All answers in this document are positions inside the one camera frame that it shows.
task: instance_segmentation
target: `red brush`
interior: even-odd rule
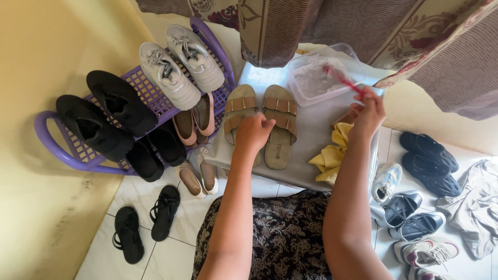
[[[328,65],[328,64],[324,64],[323,65],[323,72],[326,74],[326,75],[332,75],[334,78],[336,78],[340,83],[342,84],[345,84],[347,85],[348,87],[350,87],[352,90],[356,91],[361,97],[363,97],[363,95],[365,95],[365,92],[355,86],[354,84],[352,84],[350,81],[346,80],[344,78],[344,76],[342,75],[342,73],[340,73],[339,71],[337,71],[334,67],[332,67],[331,65]]]

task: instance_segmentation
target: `yellow cloth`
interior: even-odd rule
[[[317,182],[324,181],[330,185],[336,182],[339,167],[344,158],[348,145],[348,133],[353,125],[337,123],[332,131],[332,142],[339,146],[328,145],[321,153],[312,158],[308,163],[316,165],[322,174],[316,176]]]

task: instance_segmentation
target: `purple shoe rack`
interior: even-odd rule
[[[216,135],[218,132],[218,128],[221,125],[221,121],[224,116],[225,111],[225,101],[227,100],[228,95],[235,88],[235,80],[234,74],[232,71],[232,66],[227,57],[227,54],[221,47],[219,41],[216,39],[214,34],[211,32],[209,27],[199,18],[191,17],[190,25],[192,26],[192,30],[203,40],[206,44],[209,53],[214,57],[215,61],[218,63],[219,67],[223,71],[225,76],[225,83],[216,91],[213,91],[213,100],[214,100],[214,115],[215,115],[215,132],[209,136],[209,138]],[[188,73],[187,69],[181,64],[178,63],[178,66],[183,71],[185,76],[187,76],[190,81],[194,84],[194,79]],[[167,120],[172,118],[174,115],[180,112],[179,109],[173,106],[173,104],[169,101],[169,99],[163,94],[163,92],[152,84],[147,78],[144,76],[142,72],[142,68],[137,66],[133,68],[131,71],[121,76],[122,79],[129,82],[137,91],[140,99],[146,104],[151,110],[153,110],[159,119],[156,127],[165,123]],[[90,102],[96,104],[101,107],[97,102],[97,99],[93,97],[93,95],[88,95],[84,97],[84,99],[89,100]],[[64,140],[69,146],[69,150],[71,154],[68,154],[57,142],[54,140],[47,127],[47,120],[53,119],[57,124]],[[121,124],[114,120],[112,117],[108,116],[108,120],[111,124],[116,127],[121,127]],[[38,138],[43,143],[43,145],[59,160],[61,160],[66,165],[83,171],[92,171],[92,172],[103,172],[103,173],[111,173],[111,174],[122,174],[122,175],[136,175],[132,167],[126,162],[126,160],[122,160],[121,162],[117,162],[118,167],[108,167],[102,166],[101,164],[107,159],[101,155],[100,153],[92,150],[92,148],[88,147],[82,141],[80,141],[75,135],[73,135],[57,118],[57,113],[53,111],[44,111],[39,113],[34,120],[34,128]],[[187,153],[190,153],[193,149],[188,148]],[[164,163],[164,168],[168,168],[169,166],[161,159]]]

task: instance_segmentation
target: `brand logo on insole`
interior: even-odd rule
[[[280,159],[280,150],[282,150],[282,144],[277,145],[277,154],[275,155],[275,159]]]

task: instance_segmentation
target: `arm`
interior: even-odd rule
[[[385,119],[382,99],[366,88],[365,106],[351,104],[355,126],[323,219],[325,257],[334,279],[393,279],[372,248],[367,193],[370,144]]]
[[[275,120],[262,113],[245,118],[237,131],[230,175],[213,226],[206,261],[198,280],[246,280],[252,259],[250,176],[256,153],[264,146]]]

